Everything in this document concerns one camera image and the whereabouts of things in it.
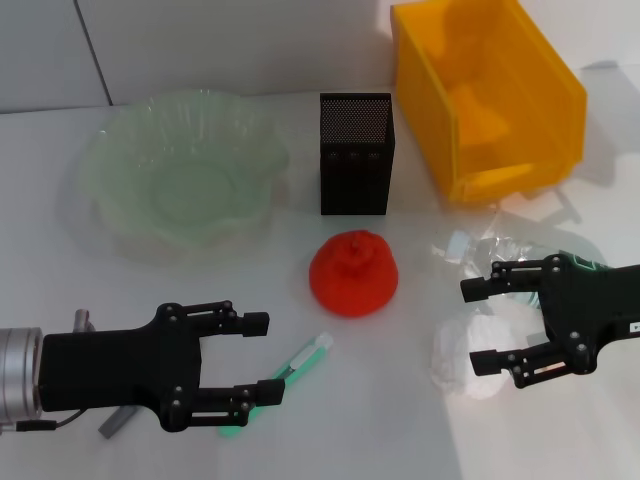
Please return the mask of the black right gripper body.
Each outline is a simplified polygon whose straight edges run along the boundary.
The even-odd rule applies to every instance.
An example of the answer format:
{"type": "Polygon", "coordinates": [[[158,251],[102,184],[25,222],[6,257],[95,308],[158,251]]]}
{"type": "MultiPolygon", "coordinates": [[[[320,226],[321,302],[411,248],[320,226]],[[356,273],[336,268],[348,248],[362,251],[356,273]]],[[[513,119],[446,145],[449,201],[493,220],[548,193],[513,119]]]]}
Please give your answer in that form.
{"type": "Polygon", "coordinates": [[[608,344],[640,339],[640,265],[588,267],[567,255],[548,256],[539,299],[551,343],[577,375],[594,372],[608,344]]]}

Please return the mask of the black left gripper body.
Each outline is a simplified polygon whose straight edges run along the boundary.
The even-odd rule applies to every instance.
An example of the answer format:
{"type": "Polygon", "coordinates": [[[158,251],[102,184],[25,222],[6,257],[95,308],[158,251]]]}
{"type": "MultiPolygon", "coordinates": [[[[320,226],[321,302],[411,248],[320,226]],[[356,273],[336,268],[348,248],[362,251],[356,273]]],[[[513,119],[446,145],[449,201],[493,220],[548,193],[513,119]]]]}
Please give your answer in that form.
{"type": "Polygon", "coordinates": [[[139,405],[163,429],[184,430],[200,370],[199,337],[183,307],[163,304],[139,328],[45,336],[39,397],[46,412],[139,405]]]}

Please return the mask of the clear green-label water bottle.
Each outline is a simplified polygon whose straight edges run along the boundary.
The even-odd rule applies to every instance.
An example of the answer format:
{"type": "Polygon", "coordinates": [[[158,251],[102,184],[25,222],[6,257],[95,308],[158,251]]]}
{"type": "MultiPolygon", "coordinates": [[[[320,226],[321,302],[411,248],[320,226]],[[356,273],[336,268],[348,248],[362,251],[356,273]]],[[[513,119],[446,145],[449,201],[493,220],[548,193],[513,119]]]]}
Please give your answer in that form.
{"type": "Polygon", "coordinates": [[[455,231],[448,243],[444,259],[461,267],[463,279],[485,279],[495,263],[542,260],[550,255],[568,256],[577,266],[587,270],[606,270],[607,265],[584,259],[571,252],[513,237],[474,238],[464,231],[455,231]]]}

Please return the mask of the white paper ball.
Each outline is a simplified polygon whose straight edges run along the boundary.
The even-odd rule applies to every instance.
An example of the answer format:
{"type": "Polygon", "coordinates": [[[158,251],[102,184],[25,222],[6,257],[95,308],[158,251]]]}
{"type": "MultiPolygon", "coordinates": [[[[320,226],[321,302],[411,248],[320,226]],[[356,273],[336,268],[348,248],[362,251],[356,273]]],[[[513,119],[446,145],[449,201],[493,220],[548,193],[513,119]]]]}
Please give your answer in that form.
{"type": "Polygon", "coordinates": [[[516,346],[507,322],[478,309],[465,316],[443,322],[433,338],[430,372],[434,384],[445,396],[464,396],[474,400],[494,397],[509,375],[477,376],[470,353],[485,350],[510,350],[516,346]]]}

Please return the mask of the red pear-shaped toy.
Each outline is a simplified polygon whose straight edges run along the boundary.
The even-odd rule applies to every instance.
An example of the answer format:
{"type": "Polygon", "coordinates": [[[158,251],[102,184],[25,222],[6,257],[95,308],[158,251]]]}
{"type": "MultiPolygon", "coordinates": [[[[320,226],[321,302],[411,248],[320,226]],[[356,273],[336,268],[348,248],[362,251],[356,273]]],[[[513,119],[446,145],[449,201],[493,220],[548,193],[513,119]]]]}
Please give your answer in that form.
{"type": "Polygon", "coordinates": [[[309,286],[318,303],[343,317],[359,318],[386,306],[399,272],[386,240],[367,230],[330,237],[309,266],[309,286]]]}

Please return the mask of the green utility knife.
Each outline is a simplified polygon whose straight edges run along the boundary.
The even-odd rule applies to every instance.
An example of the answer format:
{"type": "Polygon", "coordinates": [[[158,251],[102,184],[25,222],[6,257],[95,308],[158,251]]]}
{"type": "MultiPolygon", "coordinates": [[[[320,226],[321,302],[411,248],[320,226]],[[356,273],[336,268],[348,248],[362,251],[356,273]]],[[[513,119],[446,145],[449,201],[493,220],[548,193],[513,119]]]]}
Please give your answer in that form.
{"type": "MultiPolygon", "coordinates": [[[[321,362],[327,355],[333,345],[333,337],[323,332],[311,338],[296,354],[283,364],[271,377],[272,380],[282,379],[287,387],[295,384],[300,378],[313,369],[315,365],[321,362]]],[[[265,409],[271,407],[252,407],[249,411],[248,423],[251,423],[265,409]]],[[[244,427],[237,426],[220,426],[217,431],[223,438],[231,438],[239,434],[244,427]]]]}

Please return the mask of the grey marker pen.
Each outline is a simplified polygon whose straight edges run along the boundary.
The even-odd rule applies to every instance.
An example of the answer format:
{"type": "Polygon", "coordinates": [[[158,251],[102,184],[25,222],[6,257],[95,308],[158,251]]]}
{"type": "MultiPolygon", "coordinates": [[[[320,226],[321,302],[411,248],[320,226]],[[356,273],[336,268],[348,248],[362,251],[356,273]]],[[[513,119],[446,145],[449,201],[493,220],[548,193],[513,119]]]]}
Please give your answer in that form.
{"type": "Polygon", "coordinates": [[[111,439],[135,415],[138,408],[133,405],[118,407],[99,427],[98,432],[105,439],[111,439]]]}

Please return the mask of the green glass fruit plate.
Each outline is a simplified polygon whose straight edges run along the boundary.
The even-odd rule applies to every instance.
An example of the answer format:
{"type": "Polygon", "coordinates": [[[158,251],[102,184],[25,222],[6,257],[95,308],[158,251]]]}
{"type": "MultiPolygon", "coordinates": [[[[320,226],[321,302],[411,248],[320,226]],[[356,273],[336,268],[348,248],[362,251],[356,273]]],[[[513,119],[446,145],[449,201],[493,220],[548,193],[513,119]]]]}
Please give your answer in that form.
{"type": "Polygon", "coordinates": [[[252,98],[200,89],[127,105],[77,162],[88,239],[152,265],[245,243],[270,219],[288,164],[274,116],[252,98]]]}

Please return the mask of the black mesh pen holder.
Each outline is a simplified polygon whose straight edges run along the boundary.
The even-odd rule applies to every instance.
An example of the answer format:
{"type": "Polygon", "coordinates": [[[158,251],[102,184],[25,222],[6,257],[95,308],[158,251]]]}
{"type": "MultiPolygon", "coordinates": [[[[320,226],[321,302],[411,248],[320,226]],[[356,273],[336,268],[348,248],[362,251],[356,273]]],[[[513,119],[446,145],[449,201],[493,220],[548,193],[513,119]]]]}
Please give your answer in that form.
{"type": "Polygon", "coordinates": [[[321,213],[384,215],[394,153],[389,93],[322,93],[321,213]]]}

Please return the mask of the yellow plastic bin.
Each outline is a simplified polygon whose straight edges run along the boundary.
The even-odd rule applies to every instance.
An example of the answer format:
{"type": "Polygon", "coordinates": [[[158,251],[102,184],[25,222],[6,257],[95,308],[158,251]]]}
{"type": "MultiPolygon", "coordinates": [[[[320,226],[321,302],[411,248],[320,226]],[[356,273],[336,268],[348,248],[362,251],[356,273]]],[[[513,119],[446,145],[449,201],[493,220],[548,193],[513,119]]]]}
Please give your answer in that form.
{"type": "Polygon", "coordinates": [[[582,160],[587,93],[519,0],[392,9],[396,98],[441,195],[494,202],[582,160]]]}

